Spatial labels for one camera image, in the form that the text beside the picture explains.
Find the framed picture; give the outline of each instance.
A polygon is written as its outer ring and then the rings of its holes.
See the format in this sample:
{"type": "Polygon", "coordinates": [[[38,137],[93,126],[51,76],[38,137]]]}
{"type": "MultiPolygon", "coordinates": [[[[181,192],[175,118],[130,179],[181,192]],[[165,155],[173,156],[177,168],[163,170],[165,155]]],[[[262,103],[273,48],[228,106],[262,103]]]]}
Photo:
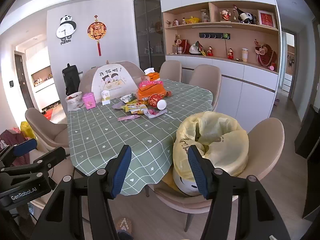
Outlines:
{"type": "Polygon", "coordinates": [[[276,20],[273,13],[258,10],[259,25],[276,28],[276,20]]]}

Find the blue gripper pad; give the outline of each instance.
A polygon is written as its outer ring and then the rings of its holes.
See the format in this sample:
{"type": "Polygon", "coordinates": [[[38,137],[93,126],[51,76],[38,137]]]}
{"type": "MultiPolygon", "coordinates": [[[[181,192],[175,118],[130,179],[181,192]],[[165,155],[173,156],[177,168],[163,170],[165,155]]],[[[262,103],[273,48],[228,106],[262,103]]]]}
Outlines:
{"type": "Polygon", "coordinates": [[[131,162],[132,152],[131,152],[130,146],[124,145],[119,155],[121,154],[122,151],[125,151],[124,156],[122,157],[122,160],[118,166],[118,169],[113,177],[113,187],[112,187],[111,195],[114,198],[121,192],[124,179],[125,179],[125,176],[127,175],[129,165],[131,162]]]}
{"type": "Polygon", "coordinates": [[[20,157],[25,155],[26,153],[34,150],[37,148],[37,141],[36,139],[31,139],[26,142],[20,143],[13,149],[13,155],[16,157],[20,157]]]}
{"type": "Polygon", "coordinates": [[[207,178],[204,175],[204,172],[201,168],[199,161],[197,160],[196,154],[200,155],[196,146],[193,147],[193,145],[192,145],[191,147],[189,147],[188,161],[189,161],[193,176],[195,178],[195,181],[197,183],[198,190],[204,196],[204,198],[206,198],[209,195],[209,191],[208,191],[208,187],[207,187],[207,185],[208,185],[207,178]]]}

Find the green checkered tablecloth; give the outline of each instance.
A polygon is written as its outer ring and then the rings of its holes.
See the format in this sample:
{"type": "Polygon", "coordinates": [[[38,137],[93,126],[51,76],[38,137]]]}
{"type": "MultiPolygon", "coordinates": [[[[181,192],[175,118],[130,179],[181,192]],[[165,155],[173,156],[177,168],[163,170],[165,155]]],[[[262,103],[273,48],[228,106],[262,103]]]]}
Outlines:
{"type": "Polygon", "coordinates": [[[130,112],[112,108],[120,101],[117,98],[109,105],[99,103],[90,110],[70,111],[68,134],[73,165],[90,175],[104,168],[128,144],[132,160],[121,194],[137,194],[146,184],[158,183],[172,164],[173,143],[181,122],[212,109],[212,93],[208,90],[170,80],[164,80],[164,88],[172,92],[170,98],[165,98],[167,115],[152,119],[141,115],[136,120],[118,122],[118,117],[130,112]]]}

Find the red tassel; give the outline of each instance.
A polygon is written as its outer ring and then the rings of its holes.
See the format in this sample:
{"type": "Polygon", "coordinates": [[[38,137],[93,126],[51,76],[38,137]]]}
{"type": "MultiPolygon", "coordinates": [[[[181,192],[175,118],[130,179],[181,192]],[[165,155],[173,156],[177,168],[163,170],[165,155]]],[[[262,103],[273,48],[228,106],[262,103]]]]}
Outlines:
{"type": "Polygon", "coordinates": [[[98,51],[99,51],[99,56],[101,56],[101,49],[100,49],[100,42],[98,41],[98,51]]]}

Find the yellow bag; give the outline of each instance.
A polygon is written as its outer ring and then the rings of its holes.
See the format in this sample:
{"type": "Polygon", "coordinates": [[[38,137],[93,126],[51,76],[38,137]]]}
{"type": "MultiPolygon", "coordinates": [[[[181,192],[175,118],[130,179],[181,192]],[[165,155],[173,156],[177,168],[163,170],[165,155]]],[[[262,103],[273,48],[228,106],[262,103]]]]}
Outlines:
{"type": "Polygon", "coordinates": [[[33,132],[33,129],[31,128],[31,126],[28,124],[28,122],[26,121],[21,122],[20,130],[24,137],[30,137],[32,139],[36,138],[36,135],[33,132]]]}
{"type": "Polygon", "coordinates": [[[203,158],[231,176],[239,175],[248,160],[249,138],[236,119],[216,112],[193,114],[177,130],[173,145],[175,170],[183,179],[195,181],[189,162],[188,148],[196,145],[203,158]]]}

